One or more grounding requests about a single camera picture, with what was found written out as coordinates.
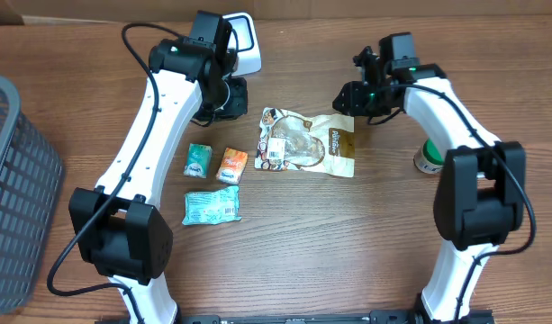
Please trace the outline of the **small orange box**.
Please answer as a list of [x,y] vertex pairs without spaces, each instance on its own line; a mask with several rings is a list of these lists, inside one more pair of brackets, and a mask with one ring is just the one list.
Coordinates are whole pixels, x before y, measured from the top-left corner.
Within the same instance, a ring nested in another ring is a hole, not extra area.
[[226,148],[216,179],[228,185],[238,185],[248,162],[249,155],[244,151]]

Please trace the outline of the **beige snack pouch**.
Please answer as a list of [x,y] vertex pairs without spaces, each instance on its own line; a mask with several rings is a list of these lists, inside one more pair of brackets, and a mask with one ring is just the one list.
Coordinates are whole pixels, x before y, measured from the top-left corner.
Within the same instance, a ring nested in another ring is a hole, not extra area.
[[350,116],[305,117],[267,107],[259,128],[256,169],[308,171],[348,178],[355,174],[355,128]]

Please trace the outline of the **small teal box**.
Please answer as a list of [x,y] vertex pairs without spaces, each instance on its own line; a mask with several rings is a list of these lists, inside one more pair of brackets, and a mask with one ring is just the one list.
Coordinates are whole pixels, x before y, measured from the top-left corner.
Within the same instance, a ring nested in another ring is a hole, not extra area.
[[187,153],[184,175],[206,178],[212,153],[213,150],[210,146],[191,143]]

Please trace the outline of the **green lid jar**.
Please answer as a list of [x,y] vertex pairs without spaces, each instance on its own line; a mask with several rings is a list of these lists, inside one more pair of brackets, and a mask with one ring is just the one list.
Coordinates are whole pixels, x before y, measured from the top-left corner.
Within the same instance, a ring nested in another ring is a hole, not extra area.
[[437,148],[430,139],[427,139],[413,157],[414,165],[423,173],[438,174],[444,163]]

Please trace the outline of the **teal snack packet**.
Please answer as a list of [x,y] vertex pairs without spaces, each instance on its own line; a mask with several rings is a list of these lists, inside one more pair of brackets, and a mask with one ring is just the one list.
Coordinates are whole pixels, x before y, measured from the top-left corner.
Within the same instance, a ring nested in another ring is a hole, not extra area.
[[186,193],[186,215],[182,224],[218,225],[240,221],[239,191],[237,185],[231,185],[215,192]]

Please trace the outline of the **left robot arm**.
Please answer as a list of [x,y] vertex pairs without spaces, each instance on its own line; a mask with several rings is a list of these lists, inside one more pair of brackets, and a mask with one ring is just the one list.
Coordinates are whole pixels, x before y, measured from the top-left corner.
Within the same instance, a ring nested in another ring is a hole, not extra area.
[[178,323],[164,275],[173,232],[159,210],[162,189],[188,125],[247,111],[245,76],[261,67],[253,20],[200,11],[187,35],[170,31],[140,66],[145,93],[122,147],[93,189],[70,198],[71,247],[119,291],[130,322]]

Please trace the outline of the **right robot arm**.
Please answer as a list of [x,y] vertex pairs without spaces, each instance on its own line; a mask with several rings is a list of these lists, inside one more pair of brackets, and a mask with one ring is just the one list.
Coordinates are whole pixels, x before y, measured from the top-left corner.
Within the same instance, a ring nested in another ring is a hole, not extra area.
[[426,148],[414,159],[423,172],[436,168],[439,184],[433,203],[442,238],[428,284],[410,310],[373,310],[372,323],[492,323],[489,310],[471,310],[470,299],[488,260],[504,255],[508,235],[529,219],[529,238],[512,250],[519,254],[535,238],[535,214],[525,193],[526,154],[517,141],[503,142],[482,126],[456,96],[436,64],[420,63],[408,32],[390,34],[379,50],[364,47],[354,56],[359,81],[346,83],[333,108],[364,116],[370,125],[406,113],[425,131],[442,161]]

